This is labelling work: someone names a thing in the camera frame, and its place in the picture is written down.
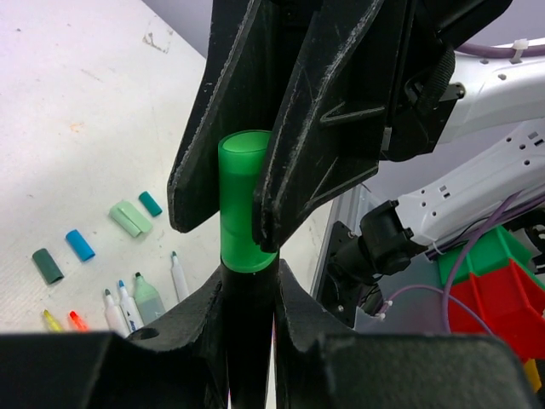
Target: cable tie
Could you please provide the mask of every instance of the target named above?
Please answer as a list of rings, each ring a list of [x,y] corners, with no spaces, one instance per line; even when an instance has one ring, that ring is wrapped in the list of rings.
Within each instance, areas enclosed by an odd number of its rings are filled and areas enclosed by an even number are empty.
[[[445,255],[444,252],[439,249],[439,247],[437,246],[437,243],[435,241],[432,243],[432,245],[433,245],[433,249],[435,251],[437,251],[437,254],[440,254],[441,256]]]
[[[511,60],[509,60],[511,64],[521,63],[522,60],[520,59],[520,57],[522,57],[522,53],[524,53],[525,50],[528,49],[528,47],[530,47],[530,42],[527,38],[521,38],[520,40],[516,40],[511,47],[512,49],[514,49],[514,56]]]

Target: light green marker cap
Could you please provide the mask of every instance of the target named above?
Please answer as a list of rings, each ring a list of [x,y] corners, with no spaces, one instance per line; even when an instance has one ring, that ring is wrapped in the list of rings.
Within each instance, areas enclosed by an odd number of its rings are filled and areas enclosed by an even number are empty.
[[[147,233],[152,224],[130,202],[122,200],[110,209],[110,217],[131,236]]]
[[[252,239],[252,200],[270,132],[247,130],[218,146],[220,163],[221,260],[232,271],[255,273],[273,262]]]

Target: white marker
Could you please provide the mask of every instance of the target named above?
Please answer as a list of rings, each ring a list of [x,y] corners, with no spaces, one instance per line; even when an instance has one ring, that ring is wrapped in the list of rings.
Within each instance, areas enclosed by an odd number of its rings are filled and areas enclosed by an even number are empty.
[[[176,252],[172,252],[172,278],[174,279],[174,285],[176,287],[176,294],[178,295],[178,302],[184,301],[189,296],[189,290],[187,288],[186,276],[184,270],[181,268],[180,261]]]
[[[113,301],[112,294],[107,288],[104,290],[104,295],[106,296],[106,309],[104,310],[104,316],[106,317],[106,322],[112,331],[115,331],[121,337],[128,337],[130,334],[127,323],[125,323],[125,318],[123,317],[123,311],[115,301]]]
[[[121,302],[119,305],[123,311],[123,316],[125,317],[125,321],[127,321],[129,331],[134,332],[144,326],[144,323],[136,307],[135,299],[129,296],[122,279],[119,280],[119,291],[121,292]]]

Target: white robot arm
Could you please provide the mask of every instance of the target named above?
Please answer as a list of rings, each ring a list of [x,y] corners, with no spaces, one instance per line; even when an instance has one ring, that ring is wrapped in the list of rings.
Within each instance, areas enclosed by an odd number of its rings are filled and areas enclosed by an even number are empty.
[[[545,38],[531,43],[545,43]],[[399,220],[414,234],[411,241],[423,246],[449,240],[513,193],[520,195],[512,208],[545,195],[545,57],[523,55],[513,63],[457,54],[451,83],[462,84],[466,94],[439,143],[527,122],[451,173],[399,197]]]

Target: green cylinder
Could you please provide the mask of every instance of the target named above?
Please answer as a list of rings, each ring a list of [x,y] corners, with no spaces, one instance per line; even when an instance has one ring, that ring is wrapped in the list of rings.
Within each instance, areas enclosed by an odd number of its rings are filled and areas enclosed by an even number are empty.
[[[252,201],[270,132],[246,130],[218,145],[221,260],[237,273],[255,273],[273,262],[252,239]]]

